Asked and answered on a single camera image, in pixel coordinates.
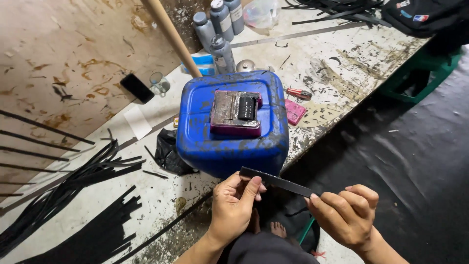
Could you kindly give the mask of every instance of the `pink sponge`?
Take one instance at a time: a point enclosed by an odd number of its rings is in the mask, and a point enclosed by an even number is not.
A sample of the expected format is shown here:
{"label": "pink sponge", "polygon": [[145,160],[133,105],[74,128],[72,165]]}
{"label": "pink sponge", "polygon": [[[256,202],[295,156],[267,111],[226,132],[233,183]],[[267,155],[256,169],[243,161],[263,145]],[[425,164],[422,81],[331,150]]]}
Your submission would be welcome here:
{"label": "pink sponge", "polygon": [[304,113],[306,113],[306,108],[288,99],[285,99],[285,107],[287,109],[288,122],[292,125],[297,125]]}

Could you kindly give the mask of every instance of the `black backpack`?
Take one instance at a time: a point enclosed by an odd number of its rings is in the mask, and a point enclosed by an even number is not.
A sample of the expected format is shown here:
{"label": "black backpack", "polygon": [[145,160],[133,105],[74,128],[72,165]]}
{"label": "black backpack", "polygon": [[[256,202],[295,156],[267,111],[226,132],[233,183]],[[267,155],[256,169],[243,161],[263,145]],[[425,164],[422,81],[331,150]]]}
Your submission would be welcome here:
{"label": "black backpack", "polygon": [[427,38],[468,19],[469,0],[390,0],[381,14],[402,33]]}

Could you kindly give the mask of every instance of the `workbench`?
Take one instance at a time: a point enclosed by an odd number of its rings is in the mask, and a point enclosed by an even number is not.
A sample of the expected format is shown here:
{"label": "workbench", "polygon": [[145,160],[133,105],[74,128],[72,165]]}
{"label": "workbench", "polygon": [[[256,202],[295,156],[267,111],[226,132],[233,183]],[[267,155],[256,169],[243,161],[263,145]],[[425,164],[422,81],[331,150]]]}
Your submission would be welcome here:
{"label": "workbench", "polygon": [[[282,10],[280,22],[269,33],[246,28],[240,35],[235,36],[232,43],[240,43],[256,39],[278,37],[292,33],[311,31],[344,23],[343,20],[331,20],[319,23],[292,25],[293,21],[311,19],[315,10]],[[278,42],[251,45],[233,49],[237,62],[244,59],[253,60],[258,67],[272,66],[275,74],[283,83],[283,87],[304,89],[313,93],[311,101],[297,100],[292,96],[285,96],[308,109],[297,127],[289,128],[290,147],[288,158],[283,169],[298,160],[321,136],[330,131],[347,113],[362,100],[375,91],[400,65],[402,65],[423,44],[425,39],[407,37],[396,29],[383,26],[367,26],[334,31],[318,35],[310,35]],[[80,167],[89,160],[99,149],[109,141],[110,129],[114,138],[120,143],[134,137],[124,113],[139,107],[150,126],[156,126],[169,119],[179,111],[181,91],[191,80],[191,76],[182,71],[181,67],[173,70],[168,76],[171,88],[166,94],[156,95],[145,105],[133,102],[115,115],[86,139],[96,142],[90,145],[79,143],[76,148],[79,154],[66,153],[65,157],[74,159],[67,165],[67,170]],[[172,130],[173,124],[165,126]],[[137,143],[119,152],[123,159],[143,156],[146,163],[143,169],[154,171],[169,177],[161,179],[152,175],[136,171],[125,176],[117,177],[85,188],[64,210],[48,221],[26,241],[15,248],[8,256],[0,260],[0,264],[15,263],[24,258],[35,256],[55,247],[67,237],[74,234],[87,222],[93,219],[107,205],[113,202],[132,185],[136,186],[134,193],[141,196],[142,208],[132,214],[132,219],[124,224],[126,235],[136,233],[132,240],[132,247],[142,244],[147,238],[157,233],[161,228],[175,219],[185,209],[197,202],[205,193],[219,182],[204,173],[194,173],[187,176],[171,175],[159,168],[146,152],[144,146],[155,151],[156,137],[159,131],[147,135]],[[54,162],[49,169],[62,168],[64,162]],[[25,195],[63,177],[64,173],[40,173],[32,181],[37,184],[23,186],[18,192]],[[18,197],[6,199],[0,206],[7,207],[17,201]],[[10,225],[25,208],[24,203],[2,217],[3,231]],[[153,245],[151,252],[158,252],[157,256],[142,250],[136,257],[146,260],[144,263],[168,263],[174,259],[185,246],[190,246],[197,240],[200,232],[204,232],[199,225],[187,225],[182,237],[168,237],[163,235]],[[107,263],[113,263],[124,255],[120,253]],[[133,257],[125,263],[133,263]]]}

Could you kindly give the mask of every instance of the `clear glass cup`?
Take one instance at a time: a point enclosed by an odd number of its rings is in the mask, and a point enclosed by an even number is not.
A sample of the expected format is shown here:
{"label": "clear glass cup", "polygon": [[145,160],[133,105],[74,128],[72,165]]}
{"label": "clear glass cup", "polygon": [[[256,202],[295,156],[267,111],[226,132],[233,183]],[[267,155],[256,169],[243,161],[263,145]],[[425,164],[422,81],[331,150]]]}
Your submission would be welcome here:
{"label": "clear glass cup", "polygon": [[155,94],[156,94],[156,89],[158,89],[160,93],[166,93],[167,91],[169,91],[169,88],[171,87],[168,80],[159,71],[150,75],[150,82],[152,84],[152,86],[150,87],[150,90]]}

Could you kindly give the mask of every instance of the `bare foot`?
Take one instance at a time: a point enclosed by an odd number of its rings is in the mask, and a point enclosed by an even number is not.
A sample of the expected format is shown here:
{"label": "bare foot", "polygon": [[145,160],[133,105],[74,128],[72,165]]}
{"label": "bare foot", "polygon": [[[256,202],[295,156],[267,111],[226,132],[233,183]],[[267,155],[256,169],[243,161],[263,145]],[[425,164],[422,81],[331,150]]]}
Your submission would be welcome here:
{"label": "bare foot", "polygon": [[261,226],[259,224],[259,213],[256,208],[252,210],[251,220],[249,221],[249,225],[246,231],[252,232],[254,234],[261,232]]}
{"label": "bare foot", "polygon": [[279,222],[270,222],[270,232],[281,238],[287,237],[287,230]]}

